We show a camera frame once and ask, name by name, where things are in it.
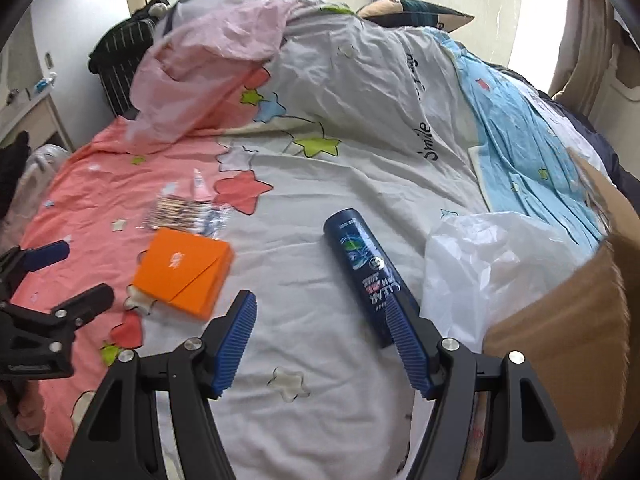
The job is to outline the clear plastic bag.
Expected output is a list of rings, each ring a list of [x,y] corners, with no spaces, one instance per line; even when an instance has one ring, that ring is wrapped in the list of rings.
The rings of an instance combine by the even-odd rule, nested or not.
[[[26,168],[6,216],[1,220],[1,251],[16,246],[44,201],[47,189],[70,152],[55,144],[44,144],[26,160]]]

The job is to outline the dark blue shampoo bottle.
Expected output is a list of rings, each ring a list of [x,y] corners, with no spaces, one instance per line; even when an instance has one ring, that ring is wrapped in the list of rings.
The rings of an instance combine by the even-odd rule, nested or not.
[[[381,348],[391,346],[394,342],[386,323],[386,299],[406,296],[413,310],[419,312],[416,297],[356,209],[347,208],[332,214],[324,222],[323,235],[357,296],[378,344]]]

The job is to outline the brown cardboard box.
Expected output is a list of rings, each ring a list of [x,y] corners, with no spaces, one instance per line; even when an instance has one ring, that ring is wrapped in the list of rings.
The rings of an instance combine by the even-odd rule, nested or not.
[[[596,253],[546,296],[488,330],[490,354],[520,350],[550,393],[582,478],[639,475],[639,216],[581,157],[603,214]]]

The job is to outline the beige curtain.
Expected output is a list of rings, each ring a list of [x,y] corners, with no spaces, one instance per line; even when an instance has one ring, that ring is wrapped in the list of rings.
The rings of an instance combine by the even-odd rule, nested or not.
[[[608,0],[567,0],[550,93],[574,113],[588,116],[592,111],[611,59],[614,25]]]

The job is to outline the black striped bag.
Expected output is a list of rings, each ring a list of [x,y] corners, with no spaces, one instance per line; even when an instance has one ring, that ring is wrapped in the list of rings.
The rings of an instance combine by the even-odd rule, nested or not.
[[[167,0],[151,0],[108,30],[89,54],[88,71],[100,78],[107,104],[115,116],[132,109],[134,74],[153,44],[155,27],[169,8]]]

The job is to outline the white side cabinet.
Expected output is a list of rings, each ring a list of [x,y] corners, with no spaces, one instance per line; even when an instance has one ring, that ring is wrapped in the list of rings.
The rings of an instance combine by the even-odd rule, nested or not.
[[[75,151],[52,99],[53,87],[47,86],[31,96],[21,91],[14,102],[1,110],[1,146],[12,144],[22,131],[29,134],[29,146],[35,151],[44,144],[56,144]]]

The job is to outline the pink crumpled sheet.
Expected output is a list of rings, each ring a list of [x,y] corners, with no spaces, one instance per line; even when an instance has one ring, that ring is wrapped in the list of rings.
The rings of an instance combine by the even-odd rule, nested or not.
[[[138,111],[125,139],[145,151],[213,129],[214,108],[280,50],[306,0],[180,0],[146,50],[130,90]]]

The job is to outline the cotton swab packet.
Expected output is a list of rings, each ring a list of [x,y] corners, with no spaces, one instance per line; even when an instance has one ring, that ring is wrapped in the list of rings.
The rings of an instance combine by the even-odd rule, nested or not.
[[[228,204],[197,200],[177,193],[178,183],[168,182],[152,201],[142,218],[142,228],[170,229],[206,238],[218,238],[231,214]]]

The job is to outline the pink cream tube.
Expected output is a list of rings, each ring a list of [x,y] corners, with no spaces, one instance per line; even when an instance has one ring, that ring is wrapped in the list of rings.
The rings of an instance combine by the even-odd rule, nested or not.
[[[210,202],[213,199],[210,187],[205,182],[201,171],[196,168],[192,172],[191,195],[198,202]]]

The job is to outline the cartoon star bed sheet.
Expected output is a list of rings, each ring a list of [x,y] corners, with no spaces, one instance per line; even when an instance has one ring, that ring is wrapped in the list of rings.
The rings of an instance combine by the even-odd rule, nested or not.
[[[70,256],[16,299],[47,310],[98,284],[113,307],[80,330],[71,378],[43,382],[43,439],[64,458],[116,349],[153,354],[198,323],[128,288],[152,232],[145,211],[168,182],[201,171],[234,253],[216,303],[242,288],[258,318],[231,389],[213,405],[241,479],[390,479],[404,466],[413,393],[380,349],[322,233],[354,208],[412,292],[427,234],[443,218],[514,211],[596,248],[600,222],[574,162],[518,88],[443,32],[385,29],[323,2],[290,16],[278,53],[173,144],[145,151],[114,120],[66,160],[29,223],[29,247]]]

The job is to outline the orange gift box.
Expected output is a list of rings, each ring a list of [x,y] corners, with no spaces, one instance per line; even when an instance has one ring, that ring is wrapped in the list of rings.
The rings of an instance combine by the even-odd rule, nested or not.
[[[146,296],[207,321],[233,260],[231,245],[198,234],[159,229],[132,284]]]

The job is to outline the dark patterned pillow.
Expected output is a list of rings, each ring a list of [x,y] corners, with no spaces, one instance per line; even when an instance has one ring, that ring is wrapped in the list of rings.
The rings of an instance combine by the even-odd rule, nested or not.
[[[422,0],[376,0],[357,11],[363,20],[385,28],[431,27],[454,32],[471,23],[473,15]]]

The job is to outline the white plastic bag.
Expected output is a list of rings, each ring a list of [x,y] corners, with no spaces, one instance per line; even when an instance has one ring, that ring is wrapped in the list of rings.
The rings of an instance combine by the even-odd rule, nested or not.
[[[474,352],[491,326],[570,278],[594,254],[517,212],[450,216],[424,249],[420,315]]]

